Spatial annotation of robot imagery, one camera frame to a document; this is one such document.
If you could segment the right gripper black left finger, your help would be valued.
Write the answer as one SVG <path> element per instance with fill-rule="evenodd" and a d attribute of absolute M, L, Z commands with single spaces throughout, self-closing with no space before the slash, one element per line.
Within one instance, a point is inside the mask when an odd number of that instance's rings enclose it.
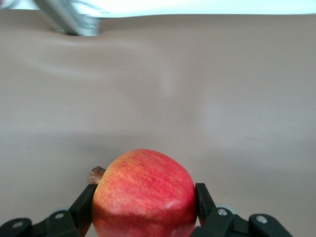
<path fill-rule="evenodd" d="M 66 210 L 58 210 L 33 224 L 29 218 L 15 218 L 0 227 L 2 237 L 84 237 L 92 223 L 91 205 L 96 184 L 87 185 Z"/>

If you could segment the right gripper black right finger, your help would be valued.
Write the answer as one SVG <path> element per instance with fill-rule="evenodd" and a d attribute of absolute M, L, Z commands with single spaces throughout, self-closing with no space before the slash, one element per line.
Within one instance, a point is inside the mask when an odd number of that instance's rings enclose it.
<path fill-rule="evenodd" d="M 290 232 L 273 216 L 253 214 L 248 220 L 225 207 L 216 207 L 206 185 L 196 183 L 196 237 L 290 237 Z"/>

